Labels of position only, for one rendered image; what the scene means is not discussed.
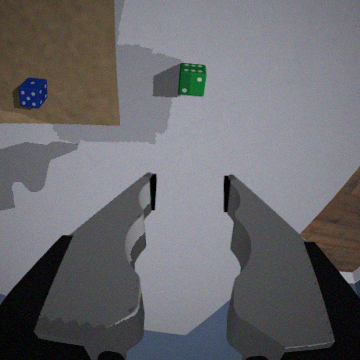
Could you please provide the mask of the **green die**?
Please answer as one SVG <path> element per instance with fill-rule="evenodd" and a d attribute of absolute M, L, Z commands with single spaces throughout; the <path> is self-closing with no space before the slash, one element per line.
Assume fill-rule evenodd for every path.
<path fill-rule="evenodd" d="M 179 95 L 204 96 L 206 83 L 206 66 L 181 63 L 179 73 Z"/>

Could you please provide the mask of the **blue die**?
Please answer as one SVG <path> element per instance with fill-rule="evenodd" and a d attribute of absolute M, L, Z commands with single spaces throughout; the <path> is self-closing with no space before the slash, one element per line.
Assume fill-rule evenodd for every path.
<path fill-rule="evenodd" d="M 39 109 L 47 99 L 47 80 L 28 78 L 19 87 L 20 105 Z"/>

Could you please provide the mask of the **tan mat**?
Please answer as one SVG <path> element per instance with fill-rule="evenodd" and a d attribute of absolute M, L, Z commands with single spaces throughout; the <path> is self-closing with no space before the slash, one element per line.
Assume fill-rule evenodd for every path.
<path fill-rule="evenodd" d="M 47 80 L 39 109 L 28 78 Z M 120 125 L 114 0 L 0 0 L 0 123 Z"/>

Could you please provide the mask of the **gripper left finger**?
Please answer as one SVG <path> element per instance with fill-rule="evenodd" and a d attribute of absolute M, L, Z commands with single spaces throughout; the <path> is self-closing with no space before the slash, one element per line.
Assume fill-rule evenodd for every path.
<path fill-rule="evenodd" d="M 103 351 L 126 360 L 144 335 L 135 262 L 156 185 L 146 173 L 62 235 L 15 285 L 0 305 L 0 360 L 98 360 Z"/>

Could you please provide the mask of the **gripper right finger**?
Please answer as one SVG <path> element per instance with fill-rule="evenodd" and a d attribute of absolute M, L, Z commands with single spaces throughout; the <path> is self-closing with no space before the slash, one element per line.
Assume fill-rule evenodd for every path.
<path fill-rule="evenodd" d="M 226 337 L 242 360 L 360 360 L 360 298 L 317 244 L 232 174 L 224 212 L 241 266 Z"/>

